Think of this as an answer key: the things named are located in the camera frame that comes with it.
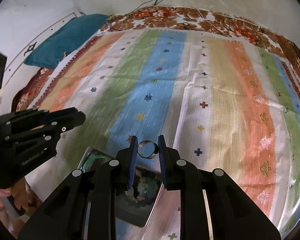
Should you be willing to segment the person's left hand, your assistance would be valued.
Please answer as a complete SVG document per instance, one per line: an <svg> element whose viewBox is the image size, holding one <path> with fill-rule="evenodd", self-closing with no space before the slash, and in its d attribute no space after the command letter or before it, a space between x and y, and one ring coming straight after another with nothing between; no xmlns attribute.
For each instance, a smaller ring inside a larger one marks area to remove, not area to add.
<svg viewBox="0 0 300 240"><path fill-rule="evenodd" d="M18 210L25 210L23 215L13 213L8 205L8 197L13 197L14 205ZM9 233L17 238L26 221L42 203L26 179L22 178L12 187L0 189L0 221Z"/></svg>

